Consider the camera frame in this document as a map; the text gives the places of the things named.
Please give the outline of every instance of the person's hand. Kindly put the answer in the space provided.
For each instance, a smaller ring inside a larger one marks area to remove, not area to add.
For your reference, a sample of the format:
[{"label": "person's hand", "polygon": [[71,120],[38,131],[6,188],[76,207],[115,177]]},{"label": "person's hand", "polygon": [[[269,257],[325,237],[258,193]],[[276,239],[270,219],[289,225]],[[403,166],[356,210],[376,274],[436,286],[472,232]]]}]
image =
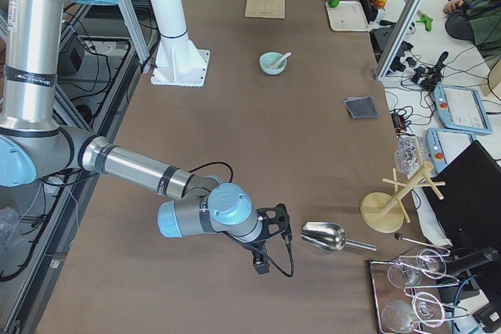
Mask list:
[{"label": "person's hand", "polygon": [[451,0],[450,2],[447,2],[444,7],[444,13],[447,13],[448,15],[450,13],[453,13],[456,9],[462,7],[464,2],[462,0]]}]

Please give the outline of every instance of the gray cloth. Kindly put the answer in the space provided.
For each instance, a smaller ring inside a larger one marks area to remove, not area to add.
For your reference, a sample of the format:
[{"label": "gray cloth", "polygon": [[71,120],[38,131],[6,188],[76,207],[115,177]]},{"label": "gray cloth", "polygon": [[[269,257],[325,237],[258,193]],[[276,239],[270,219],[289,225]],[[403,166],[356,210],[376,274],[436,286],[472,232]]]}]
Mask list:
[{"label": "gray cloth", "polygon": [[352,119],[369,119],[379,117],[372,98],[367,97],[348,97],[344,101]]},{"label": "gray cloth", "polygon": [[445,21],[445,31],[455,39],[475,43],[475,35],[463,8],[456,9]]}]

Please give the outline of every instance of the wooden stand base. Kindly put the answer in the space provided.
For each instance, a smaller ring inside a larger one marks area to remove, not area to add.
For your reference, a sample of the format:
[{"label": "wooden stand base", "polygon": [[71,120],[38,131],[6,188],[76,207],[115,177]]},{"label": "wooden stand base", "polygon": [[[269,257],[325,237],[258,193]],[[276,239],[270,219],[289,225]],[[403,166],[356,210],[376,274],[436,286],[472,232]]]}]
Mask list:
[{"label": "wooden stand base", "polygon": [[374,230],[385,234],[398,231],[404,223],[402,210],[396,204],[386,214],[381,208],[392,196],[382,192],[373,192],[365,196],[360,204],[363,220]]}]

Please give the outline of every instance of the white plate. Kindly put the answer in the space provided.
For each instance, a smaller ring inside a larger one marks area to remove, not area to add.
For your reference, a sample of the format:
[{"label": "white plate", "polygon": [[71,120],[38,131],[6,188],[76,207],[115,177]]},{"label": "white plate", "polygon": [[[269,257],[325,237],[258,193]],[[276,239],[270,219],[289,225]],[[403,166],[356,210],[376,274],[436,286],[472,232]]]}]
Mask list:
[{"label": "white plate", "polygon": [[326,2],[327,16],[333,31],[368,31],[366,15],[359,2],[339,2],[336,8],[330,8]]}]

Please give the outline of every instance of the tablet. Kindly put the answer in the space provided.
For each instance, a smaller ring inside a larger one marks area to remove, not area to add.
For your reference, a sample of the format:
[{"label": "tablet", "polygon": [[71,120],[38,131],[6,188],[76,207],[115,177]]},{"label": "tablet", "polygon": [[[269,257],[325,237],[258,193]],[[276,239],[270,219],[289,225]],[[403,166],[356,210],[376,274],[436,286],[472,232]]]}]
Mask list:
[{"label": "tablet", "polygon": [[476,89],[439,84],[435,87],[434,97],[438,116],[447,128],[487,135],[492,133]]},{"label": "tablet", "polygon": [[475,133],[458,129],[430,128],[426,142],[437,174],[458,157],[474,140]]}]

